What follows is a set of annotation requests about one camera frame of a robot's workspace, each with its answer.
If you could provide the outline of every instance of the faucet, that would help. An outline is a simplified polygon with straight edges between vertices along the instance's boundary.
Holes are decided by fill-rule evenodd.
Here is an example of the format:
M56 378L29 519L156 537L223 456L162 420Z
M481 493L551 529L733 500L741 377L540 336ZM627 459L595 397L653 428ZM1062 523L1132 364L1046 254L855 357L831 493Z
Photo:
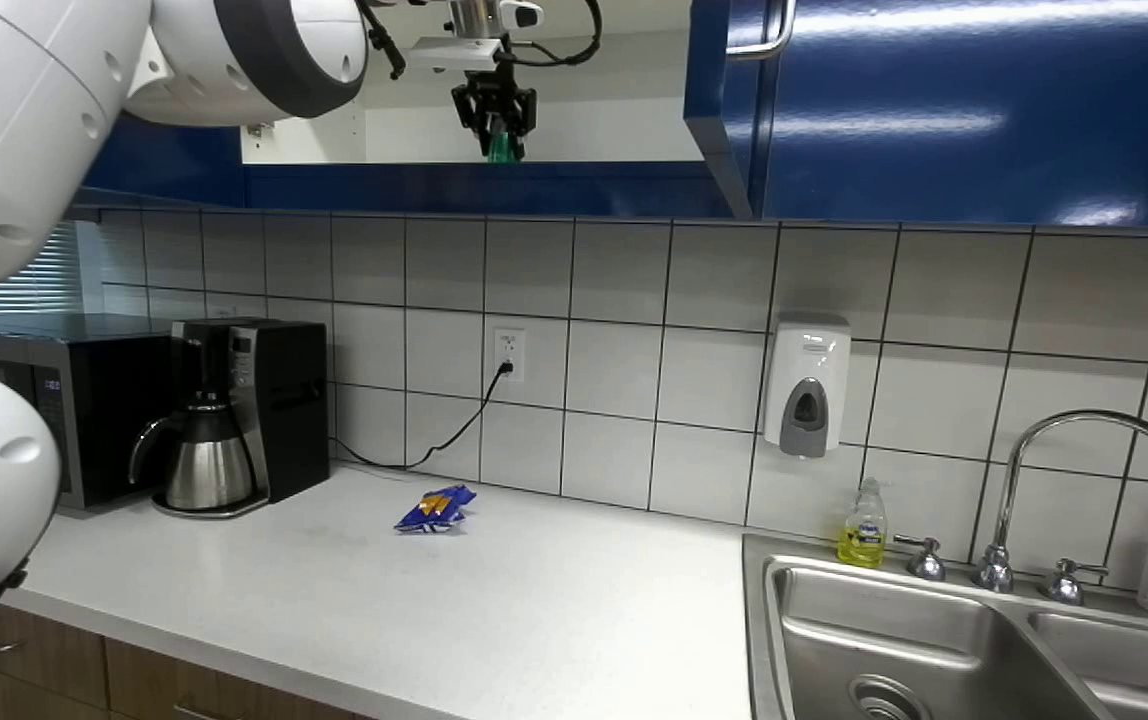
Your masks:
M1019 456L1046 428L1065 425L1065 420L1112 420L1112 425L1128 425L1142 435L1148 435L1148 420L1124 417L1124 412L1109 412L1109 407L1068 407L1068 412L1046 417L1027 430L1019 430L1018 445L1013 445L1013 456L1008 456L1008 482L1006 482L997 537L993 537L993 542L983 546L983 556L978 564L978 582L981 588L993 588L993 593L1013 588L1008 523L1013 523L1013 503L1018 503Z

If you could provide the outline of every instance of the lower cabinet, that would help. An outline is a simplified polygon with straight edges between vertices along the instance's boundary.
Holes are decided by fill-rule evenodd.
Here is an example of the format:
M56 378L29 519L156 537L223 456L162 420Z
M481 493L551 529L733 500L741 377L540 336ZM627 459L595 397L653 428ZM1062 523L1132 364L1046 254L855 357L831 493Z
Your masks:
M176 656L0 608L0 720L362 720Z

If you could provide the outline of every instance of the cabinet handle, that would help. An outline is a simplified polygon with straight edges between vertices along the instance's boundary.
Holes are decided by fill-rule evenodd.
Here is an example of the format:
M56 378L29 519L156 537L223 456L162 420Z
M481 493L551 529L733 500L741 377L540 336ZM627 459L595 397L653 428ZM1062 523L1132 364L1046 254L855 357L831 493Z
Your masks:
M185 705L171 705L171 716L182 716L182 720L216 720L216 716L185 708Z
M773 39L763 39L763 43L736 43L736 49L728 49L728 55L733 58L773 58L773 55L779 55L785 52L785 43L796 35L796 4L801 0L778 0L779 4L779 10L778 10L778 35Z
M13 656L13 653L21 653L21 644L0 644L0 656Z

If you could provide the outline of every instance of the white countertop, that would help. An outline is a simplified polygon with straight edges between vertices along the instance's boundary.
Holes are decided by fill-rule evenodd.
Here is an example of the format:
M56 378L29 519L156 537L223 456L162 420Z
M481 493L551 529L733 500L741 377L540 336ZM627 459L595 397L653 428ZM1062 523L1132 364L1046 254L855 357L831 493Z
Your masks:
M750 716L741 530L481 488L466 537L398 537L427 488L56 517L9 602L364 716Z

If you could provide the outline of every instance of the white tile wall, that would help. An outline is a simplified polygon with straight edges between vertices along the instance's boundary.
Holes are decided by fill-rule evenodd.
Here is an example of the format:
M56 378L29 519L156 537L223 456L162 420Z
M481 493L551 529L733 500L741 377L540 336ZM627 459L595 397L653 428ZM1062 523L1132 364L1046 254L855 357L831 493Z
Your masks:
M499 378L427 472L815 542L879 475L893 530L970 556L1019 428L1068 405L1148 412L1148 236L113 211L79 228L79 270L94 311L334 322L334 430L377 459L450 441L496 369L494 333L520 328L524 384ZM755 441L779 311L855 336L829 459ZM1128 430L1089 425L1033 446L1018 568L1109 556L1112 582L1136 576L1148 445L1128 493L1124 456Z

